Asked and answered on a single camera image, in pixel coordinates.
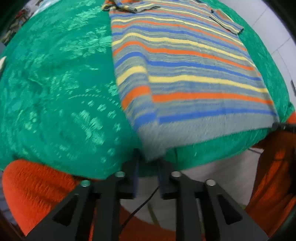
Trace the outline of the striped knit sweater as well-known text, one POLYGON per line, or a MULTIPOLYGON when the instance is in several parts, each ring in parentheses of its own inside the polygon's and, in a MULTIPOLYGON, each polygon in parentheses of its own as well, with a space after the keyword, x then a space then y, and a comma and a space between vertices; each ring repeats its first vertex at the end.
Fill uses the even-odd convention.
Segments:
POLYGON ((239 39, 201 1, 105 1, 121 106, 152 160, 167 150, 270 128, 278 112, 239 39))

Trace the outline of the orange fluffy blanket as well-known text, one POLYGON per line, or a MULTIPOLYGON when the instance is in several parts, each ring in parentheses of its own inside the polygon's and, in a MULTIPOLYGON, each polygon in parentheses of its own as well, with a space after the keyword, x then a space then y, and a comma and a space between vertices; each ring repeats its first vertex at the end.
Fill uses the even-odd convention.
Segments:
MULTIPOLYGON (((79 181, 70 174, 19 159, 4 170, 4 196, 25 236, 60 203, 79 181)), ((133 217, 119 240, 175 240, 175 232, 133 217)))

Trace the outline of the white wardrobe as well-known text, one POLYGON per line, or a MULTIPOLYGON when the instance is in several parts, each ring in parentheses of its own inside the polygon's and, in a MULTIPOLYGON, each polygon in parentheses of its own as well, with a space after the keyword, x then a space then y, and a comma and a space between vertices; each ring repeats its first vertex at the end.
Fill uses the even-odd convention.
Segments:
POLYGON ((240 15, 259 35, 287 85, 290 100, 295 103, 295 42, 264 1, 222 1, 240 15))

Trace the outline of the green floral bedspread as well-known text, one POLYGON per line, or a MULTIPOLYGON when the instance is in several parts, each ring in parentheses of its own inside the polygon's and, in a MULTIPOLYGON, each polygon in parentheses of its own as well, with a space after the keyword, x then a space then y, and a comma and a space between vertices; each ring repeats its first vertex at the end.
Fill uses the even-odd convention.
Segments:
POLYGON ((102 5, 58 1, 5 48, 1 169, 26 159, 105 178, 142 146, 120 105, 102 5))

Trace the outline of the patterned cream pillow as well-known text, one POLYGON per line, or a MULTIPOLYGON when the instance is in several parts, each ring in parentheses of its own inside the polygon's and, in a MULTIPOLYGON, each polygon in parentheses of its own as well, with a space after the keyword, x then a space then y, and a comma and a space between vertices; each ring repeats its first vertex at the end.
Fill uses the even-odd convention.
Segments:
POLYGON ((6 56, 4 56, 4 57, 2 57, 2 58, 0 59, 0 72, 2 72, 3 69, 4 69, 4 66, 5 66, 5 60, 6 60, 6 56))

